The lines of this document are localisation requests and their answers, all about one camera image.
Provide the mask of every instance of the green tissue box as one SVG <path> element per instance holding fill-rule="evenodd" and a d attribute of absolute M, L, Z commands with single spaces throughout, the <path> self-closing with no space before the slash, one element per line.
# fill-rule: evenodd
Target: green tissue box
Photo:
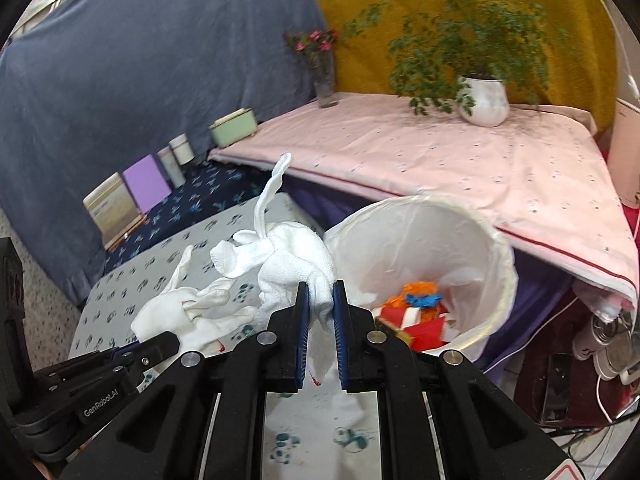
<path fill-rule="evenodd" d="M 257 129 L 258 123 L 251 108 L 240 108 L 218 119 L 209 127 L 211 136 L 219 148 L 225 148 L 240 139 L 251 136 Z"/>

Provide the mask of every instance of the table with pink cloth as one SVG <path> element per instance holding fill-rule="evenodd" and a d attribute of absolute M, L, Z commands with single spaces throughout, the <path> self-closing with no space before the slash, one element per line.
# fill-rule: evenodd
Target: table with pink cloth
<path fill-rule="evenodd" d="M 407 98 L 341 94 L 263 123 L 211 158 L 273 167 L 371 200 L 439 193 L 487 216 L 514 248 L 627 298 L 638 298 L 638 252 L 590 116 L 513 107 L 495 128 L 457 114 L 415 116 Z"/>

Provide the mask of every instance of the flower bouquet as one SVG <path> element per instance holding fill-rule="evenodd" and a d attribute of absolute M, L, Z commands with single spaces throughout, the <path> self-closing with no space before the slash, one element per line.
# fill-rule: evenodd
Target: flower bouquet
<path fill-rule="evenodd" d="M 328 108 L 337 105 L 332 49 L 338 40 L 338 33 L 334 30 L 315 30 L 309 34 L 285 33 L 282 37 L 287 46 L 305 60 L 316 88 L 319 106 Z"/>

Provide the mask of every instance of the mustard fabric backdrop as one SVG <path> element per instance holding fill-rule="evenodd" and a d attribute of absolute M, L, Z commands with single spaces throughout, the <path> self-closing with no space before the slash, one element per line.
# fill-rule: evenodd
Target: mustard fabric backdrop
<path fill-rule="evenodd" d="M 345 22 L 369 4 L 380 0 L 318 0 L 330 27 Z M 337 89 L 351 92 L 391 93 L 388 75 L 391 60 L 388 42 L 400 35 L 402 16 L 410 12 L 410 0 L 388 0 L 393 8 L 383 21 L 335 50 Z M 599 0 L 537 0 L 545 6 L 551 26 L 564 28 L 574 48 L 567 52 L 552 46 L 549 56 L 549 88 L 543 102 L 588 110 L 598 129 L 613 122 L 616 98 L 616 46 L 614 31 Z M 524 95 L 510 91 L 510 101 L 524 103 Z"/>

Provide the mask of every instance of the potted plant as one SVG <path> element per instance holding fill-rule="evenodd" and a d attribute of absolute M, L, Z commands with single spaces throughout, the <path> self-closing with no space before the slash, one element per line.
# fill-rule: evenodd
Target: potted plant
<path fill-rule="evenodd" d="M 406 15 L 402 34 L 390 42 L 393 91 L 411 96 L 416 114 L 430 105 L 449 113 L 457 108 L 480 126 L 507 118 L 505 84 L 526 90 L 529 103 L 537 104 L 536 89 L 546 89 L 548 80 L 545 9 L 534 0 L 439 1 L 439 14 L 418 7 Z M 344 25 L 343 37 L 364 34 L 389 7 L 382 1 L 365 8 Z M 557 35 L 566 37 L 562 30 Z"/>
<path fill-rule="evenodd" d="M 303 57 L 311 72 L 316 89 L 318 105 L 328 108 L 338 104 L 334 93 L 335 70 L 333 44 L 338 40 L 335 30 L 315 30 L 308 34 L 283 34 L 285 43 L 296 54 Z"/>

